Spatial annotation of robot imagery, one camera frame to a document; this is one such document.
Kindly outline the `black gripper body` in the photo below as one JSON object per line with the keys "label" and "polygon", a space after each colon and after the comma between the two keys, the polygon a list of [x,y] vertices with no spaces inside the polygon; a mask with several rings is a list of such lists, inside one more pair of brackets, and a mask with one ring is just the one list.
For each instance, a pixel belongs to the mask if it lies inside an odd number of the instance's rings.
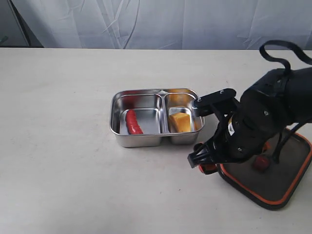
{"label": "black gripper body", "polygon": [[202,150],[188,155],[192,168],[200,164],[242,163],[260,153],[266,141],[285,127],[286,105],[283,97],[247,90],[237,110],[224,117]]}

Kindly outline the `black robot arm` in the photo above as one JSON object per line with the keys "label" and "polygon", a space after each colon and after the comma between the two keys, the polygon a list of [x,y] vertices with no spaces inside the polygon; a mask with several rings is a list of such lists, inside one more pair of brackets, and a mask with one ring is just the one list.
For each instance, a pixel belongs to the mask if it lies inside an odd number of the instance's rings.
{"label": "black robot arm", "polygon": [[236,91],[226,88],[192,101],[198,117],[214,114],[219,123],[215,134],[198,144],[188,155],[191,167],[224,163],[242,163],[262,152],[274,136],[278,142],[273,160],[278,163],[288,136],[312,120],[312,71],[274,69],[236,99]]}

